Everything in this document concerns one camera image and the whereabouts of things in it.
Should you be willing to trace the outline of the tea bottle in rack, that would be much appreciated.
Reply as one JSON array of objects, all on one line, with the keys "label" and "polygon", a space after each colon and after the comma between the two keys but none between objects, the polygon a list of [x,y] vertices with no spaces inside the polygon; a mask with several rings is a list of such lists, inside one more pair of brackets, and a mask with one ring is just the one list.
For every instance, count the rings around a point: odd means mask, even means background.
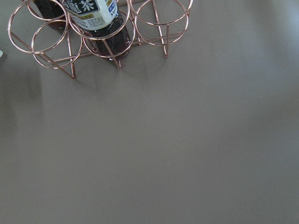
[{"label": "tea bottle in rack", "polygon": [[[104,37],[117,31],[124,23],[115,0],[60,0],[72,20],[90,37]],[[106,60],[121,60],[129,52],[131,38],[126,26],[105,41],[94,41],[96,51]]]}]

